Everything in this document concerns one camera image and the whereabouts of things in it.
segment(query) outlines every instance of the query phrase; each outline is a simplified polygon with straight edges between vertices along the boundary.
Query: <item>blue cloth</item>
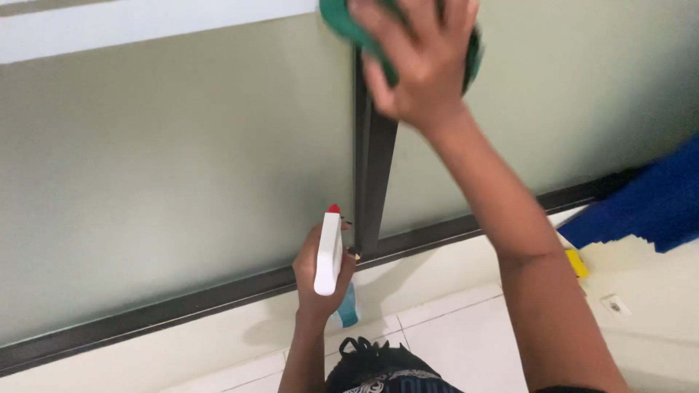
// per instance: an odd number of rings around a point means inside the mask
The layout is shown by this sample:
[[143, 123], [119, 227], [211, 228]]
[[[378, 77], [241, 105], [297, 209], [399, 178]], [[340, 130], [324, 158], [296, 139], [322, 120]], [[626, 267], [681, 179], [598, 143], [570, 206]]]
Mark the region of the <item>blue cloth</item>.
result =
[[636, 235], [657, 252], [699, 238], [699, 134], [559, 233], [576, 248]]

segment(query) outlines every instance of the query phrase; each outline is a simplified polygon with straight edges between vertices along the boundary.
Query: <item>yellow sponge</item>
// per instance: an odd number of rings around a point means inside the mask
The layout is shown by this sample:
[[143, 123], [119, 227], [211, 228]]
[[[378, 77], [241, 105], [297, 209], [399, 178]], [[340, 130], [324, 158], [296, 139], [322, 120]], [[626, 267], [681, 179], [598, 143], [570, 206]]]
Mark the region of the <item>yellow sponge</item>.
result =
[[582, 262], [582, 259], [580, 259], [580, 256], [577, 254], [576, 250], [566, 250], [565, 254], [568, 256], [570, 265], [575, 271], [575, 274], [577, 274], [578, 278], [586, 278], [590, 275], [590, 272], [587, 270], [587, 267]]

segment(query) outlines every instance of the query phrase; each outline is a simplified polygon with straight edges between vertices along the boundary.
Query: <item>white tile floor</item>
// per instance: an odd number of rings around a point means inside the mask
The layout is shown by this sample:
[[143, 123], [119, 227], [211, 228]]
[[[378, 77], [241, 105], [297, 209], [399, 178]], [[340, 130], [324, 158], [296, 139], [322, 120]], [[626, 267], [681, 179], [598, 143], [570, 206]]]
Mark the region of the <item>white tile floor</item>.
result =
[[[527, 392], [502, 293], [497, 284], [473, 288], [326, 337], [326, 376], [345, 337], [364, 336], [402, 343], [464, 392]], [[163, 393], [276, 392], [284, 359], [277, 352]]]

